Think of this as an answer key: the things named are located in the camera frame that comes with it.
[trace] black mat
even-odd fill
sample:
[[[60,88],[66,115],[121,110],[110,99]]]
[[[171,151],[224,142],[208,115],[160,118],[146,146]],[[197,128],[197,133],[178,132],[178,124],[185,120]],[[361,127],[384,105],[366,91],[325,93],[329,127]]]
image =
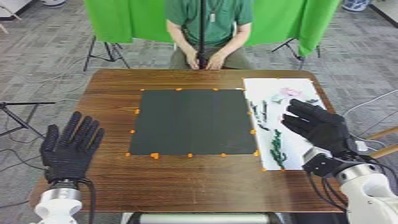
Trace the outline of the black mat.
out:
[[[146,91],[132,154],[249,154],[256,151],[242,90]]]

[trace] green shirt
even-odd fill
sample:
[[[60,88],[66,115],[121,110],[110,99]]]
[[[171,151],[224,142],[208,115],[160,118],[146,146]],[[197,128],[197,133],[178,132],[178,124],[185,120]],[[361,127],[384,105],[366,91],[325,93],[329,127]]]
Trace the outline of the green shirt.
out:
[[[165,15],[174,24],[183,27],[185,37],[192,45],[199,44],[201,1],[165,0]],[[206,46],[224,46],[233,38],[235,22],[245,25],[252,22],[252,0],[206,1]]]

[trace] black finger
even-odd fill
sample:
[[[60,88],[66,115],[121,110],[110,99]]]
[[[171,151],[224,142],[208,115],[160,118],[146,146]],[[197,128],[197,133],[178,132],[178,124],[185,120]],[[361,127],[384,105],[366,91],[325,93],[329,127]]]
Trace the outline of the black finger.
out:
[[[100,148],[100,144],[101,144],[101,141],[103,141],[103,136],[105,136],[105,130],[103,130],[103,128],[100,128],[98,133],[96,133],[96,137],[94,137],[94,140],[92,140],[92,143],[91,143],[91,147],[89,147],[89,153],[91,154],[96,153],[96,150]]]
[[[291,124],[286,120],[283,120],[283,124],[286,126],[286,128],[304,137],[307,138],[309,132],[295,126],[295,124]]]
[[[307,111],[302,110],[302,108],[299,108],[295,106],[288,106],[288,112],[291,112],[291,114],[295,114],[297,117],[300,119],[306,119],[309,122],[313,122],[313,123],[318,123],[320,122],[315,114],[313,113],[307,113]]]
[[[87,131],[87,135],[85,135],[85,137],[84,137],[82,145],[80,145],[80,147],[78,147],[82,151],[87,151],[87,150],[89,150],[87,148],[89,148],[89,144],[91,144],[92,136],[94,136],[94,134],[96,134],[98,126],[100,126],[100,122],[94,121],[94,122],[91,123],[91,127],[89,127],[89,131]]]
[[[44,166],[50,166],[48,154],[53,153],[57,141],[59,141],[59,127],[57,125],[50,125],[44,142],[41,144],[41,160]]]
[[[59,127],[53,124],[48,126],[48,129],[46,129],[46,138],[41,144],[43,152],[53,152],[57,141],[59,141]]]
[[[73,140],[71,140],[71,146],[76,147],[78,144],[82,143],[84,141],[84,138],[85,138],[85,135],[87,135],[87,131],[89,131],[89,127],[91,127],[91,122],[92,122],[92,117],[87,116],[84,118],[84,121],[82,121],[82,124],[78,126],[78,130],[76,130],[76,133],[73,135]]]
[[[68,122],[68,125],[64,128],[64,132],[60,135],[60,139],[59,139],[60,145],[66,145],[71,141],[71,136],[73,136],[73,133],[75,133],[75,130],[78,127],[80,118],[82,118],[82,113],[76,111],[71,115],[71,119],[69,119],[69,122]]]
[[[311,132],[315,126],[309,124],[307,121],[304,121],[299,117],[293,117],[290,115],[284,114],[283,116],[284,121],[297,127],[300,128],[304,131]]]
[[[293,99],[290,103],[290,107],[293,108],[291,110],[295,111],[295,114],[300,113],[300,115],[297,114],[297,116],[302,117],[306,120],[322,120],[325,122],[336,121],[336,115],[331,114],[320,106],[313,106],[309,103],[300,102],[297,99]]]

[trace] green backdrop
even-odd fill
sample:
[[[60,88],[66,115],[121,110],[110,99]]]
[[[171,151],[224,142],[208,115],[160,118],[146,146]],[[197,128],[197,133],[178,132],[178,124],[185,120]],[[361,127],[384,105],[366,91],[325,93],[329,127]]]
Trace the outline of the green backdrop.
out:
[[[322,41],[339,0],[256,0],[252,35],[247,46],[300,41],[309,55]],[[163,0],[85,0],[98,40],[128,43],[133,38],[171,42]]]

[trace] person's hand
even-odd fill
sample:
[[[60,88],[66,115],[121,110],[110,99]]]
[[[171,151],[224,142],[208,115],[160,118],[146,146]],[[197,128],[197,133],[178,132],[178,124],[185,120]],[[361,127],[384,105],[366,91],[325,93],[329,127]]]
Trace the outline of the person's hand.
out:
[[[190,65],[190,68],[194,70],[199,69],[199,59],[197,59],[197,51],[192,50],[188,53],[187,53],[187,63]]]
[[[336,157],[341,157],[357,149],[350,136],[345,118],[331,114],[320,106],[290,101],[288,111],[299,116],[284,114],[283,124],[288,129],[309,140],[313,145],[327,149]]]
[[[210,58],[206,69],[220,70],[224,62],[226,62],[226,55],[220,52],[217,52]]]
[[[46,139],[41,144],[41,158],[46,169],[46,180],[80,180],[91,165],[92,155],[100,147],[105,131],[100,122],[91,117],[84,118],[80,112],[73,113],[62,135],[57,125],[48,126]]]

